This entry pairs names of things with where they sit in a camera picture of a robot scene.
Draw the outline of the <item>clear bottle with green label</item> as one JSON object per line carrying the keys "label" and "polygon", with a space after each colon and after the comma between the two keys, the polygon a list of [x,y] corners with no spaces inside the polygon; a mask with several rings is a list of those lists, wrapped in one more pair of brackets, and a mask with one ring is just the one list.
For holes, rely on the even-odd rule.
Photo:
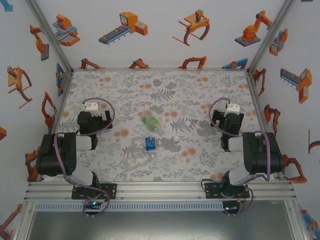
{"label": "clear bottle with green label", "polygon": [[158,136],[162,136],[164,134],[162,124],[157,118],[152,115],[151,112],[142,112],[142,114],[140,115],[140,119],[150,133]]}

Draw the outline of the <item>clear unlabelled plastic bottle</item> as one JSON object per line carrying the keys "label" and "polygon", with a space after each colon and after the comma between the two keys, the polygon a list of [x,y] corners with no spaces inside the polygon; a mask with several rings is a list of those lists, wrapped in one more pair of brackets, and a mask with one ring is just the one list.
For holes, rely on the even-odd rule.
{"label": "clear unlabelled plastic bottle", "polygon": [[157,157],[156,153],[152,152],[140,152],[128,156],[122,160],[122,164],[125,171],[132,171],[152,162]]}

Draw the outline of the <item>clear bottle with blue label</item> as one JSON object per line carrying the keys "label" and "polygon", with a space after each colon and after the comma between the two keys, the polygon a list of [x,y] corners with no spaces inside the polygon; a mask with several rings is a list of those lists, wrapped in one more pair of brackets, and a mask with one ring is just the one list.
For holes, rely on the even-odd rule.
{"label": "clear bottle with blue label", "polygon": [[161,140],[153,136],[139,137],[131,140],[131,146],[139,153],[156,152],[161,145]]}

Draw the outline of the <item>floral patterned table cloth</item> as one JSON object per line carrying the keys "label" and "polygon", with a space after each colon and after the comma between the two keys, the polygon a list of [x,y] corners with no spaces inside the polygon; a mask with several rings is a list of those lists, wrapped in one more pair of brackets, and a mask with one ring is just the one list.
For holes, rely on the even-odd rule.
{"label": "floral patterned table cloth", "polygon": [[[111,129],[100,133],[95,150],[77,153],[81,167],[103,182],[164,182],[219,180],[243,163],[241,152],[225,152],[221,133],[211,126],[209,113],[223,111],[227,100],[244,114],[241,132],[260,129],[243,71],[107,71],[76,72],[60,121],[61,132],[75,132],[83,100],[96,97],[101,110],[115,114]],[[150,133],[141,121],[151,112],[163,135]],[[123,159],[137,154],[132,139],[155,137],[157,157],[125,171]]]}

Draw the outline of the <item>aluminium table side rail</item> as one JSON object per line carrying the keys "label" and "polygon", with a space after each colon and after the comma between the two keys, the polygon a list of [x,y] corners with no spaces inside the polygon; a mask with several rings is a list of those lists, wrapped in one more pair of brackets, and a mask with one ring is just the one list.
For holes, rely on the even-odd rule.
{"label": "aluminium table side rail", "polygon": [[61,102],[61,105],[60,105],[60,108],[59,108],[57,114],[55,115],[55,120],[54,120],[54,124],[53,124],[52,130],[51,130],[51,134],[55,134],[59,130],[60,122],[61,122],[62,115],[63,115],[64,109],[65,109],[65,105],[66,105],[66,101],[67,101],[67,98],[68,98],[68,95],[69,95],[69,91],[70,91],[70,87],[71,87],[71,84],[72,84],[72,81],[73,81],[73,75],[74,75],[74,73],[72,72],[71,75],[69,75],[66,78],[65,89],[64,89],[63,94],[62,94],[62,102]]}
{"label": "aluminium table side rail", "polygon": [[268,182],[272,174],[283,170],[285,161],[274,133],[268,130],[255,85],[249,75],[246,79],[260,129],[244,134],[244,166],[250,175]]}

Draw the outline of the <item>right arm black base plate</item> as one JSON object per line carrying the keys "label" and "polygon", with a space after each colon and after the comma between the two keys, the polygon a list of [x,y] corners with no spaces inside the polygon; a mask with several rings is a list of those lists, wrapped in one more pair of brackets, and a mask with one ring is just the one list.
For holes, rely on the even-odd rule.
{"label": "right arm black base plate", "polygon": [[250,193],[243,186],[233,186],[228,185],[226,187],[221,187],[221,183],[205,183],[205,196],[207,199],[238,199],[244,198],[248,199],[250,197]]}

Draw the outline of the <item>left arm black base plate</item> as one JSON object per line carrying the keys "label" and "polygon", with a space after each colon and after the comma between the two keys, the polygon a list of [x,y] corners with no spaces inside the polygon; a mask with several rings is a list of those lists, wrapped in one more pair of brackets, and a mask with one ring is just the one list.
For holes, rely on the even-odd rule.
{"label": "left arm black base plate", "polygon": [[[115,183],[101,183],[100,189],[105,191],[111,200],[116,198],[117,184]],[[105,193],[101,193],[99,190],[93,190],[85,187],[74,186],[71,193],[72,200],[106,200],[107,196]]]}

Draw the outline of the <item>thin aluminium table rail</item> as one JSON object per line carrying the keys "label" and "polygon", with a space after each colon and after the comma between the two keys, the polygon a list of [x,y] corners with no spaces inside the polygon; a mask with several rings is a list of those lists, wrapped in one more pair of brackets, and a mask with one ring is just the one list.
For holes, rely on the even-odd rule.
{"label": "thin aluminium table rail", "polygon": [[247,68],[216,68],[216,67],[205,67],[205,68],[177,68],[177,67],[151,67],[151,68],[77,68],[74,69],[73,72],[119,72],[119,71],[130,71],[130,72],[150,72],[150,71],[165,71],[165,72],[172,72],[172,71],[201,71],[201,72],[247,72]]}

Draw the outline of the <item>aluminium frame post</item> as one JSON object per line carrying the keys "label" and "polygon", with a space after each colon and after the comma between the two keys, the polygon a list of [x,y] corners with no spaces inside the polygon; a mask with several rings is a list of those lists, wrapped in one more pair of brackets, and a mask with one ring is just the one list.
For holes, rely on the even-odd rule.
{"label": "aluminium frame post", "polygon": [[266,37],[262,41],[260,48],[258,49],[251,62],[251,65],[248,68],[247,73],[249,76],[252,76],[254,74],[256,68],[258,67],[259,63],[261,62],[271,43],[273,42],[276,34],[279,32],[281,25],[287,18],[296,2],[297,0],[284,0],[284,3],[282,4],[277,16],[275,17],[270,29],[268,30],[268,33],[266,34]]}
{"label": "aluminium frame post", "polygon": [[38,22],[42,32],[47,37],[47,40],[51,47],[53,48],[55,54],[57,55],[58,59],[60,60],[64,70],[71,76],[73,73],[73,67],[70,65],[65,53],[63,52],[61,45],[59,44],[58,40],[55,37],[54,32],[51,30],[43,12],[41,11],[40,7],[38,6],[36,0],[25,0],[29,9],[31,10],[33,16],[35,17],[36,21]]}

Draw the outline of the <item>aluminium frame rail wide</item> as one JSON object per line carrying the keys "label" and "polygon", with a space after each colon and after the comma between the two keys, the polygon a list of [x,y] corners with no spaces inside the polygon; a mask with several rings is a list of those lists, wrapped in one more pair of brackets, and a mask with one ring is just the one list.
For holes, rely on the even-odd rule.
{"label": "aluminium frame rail wide", "polygon": [[[117,182],[116,202],[206,201],[206,194],[196,181]],[[256,201],[296,200],[291,182],[254,180],[248,184]],[[24,202],[72,201],[73,186],[66,182],[32,182]]]}

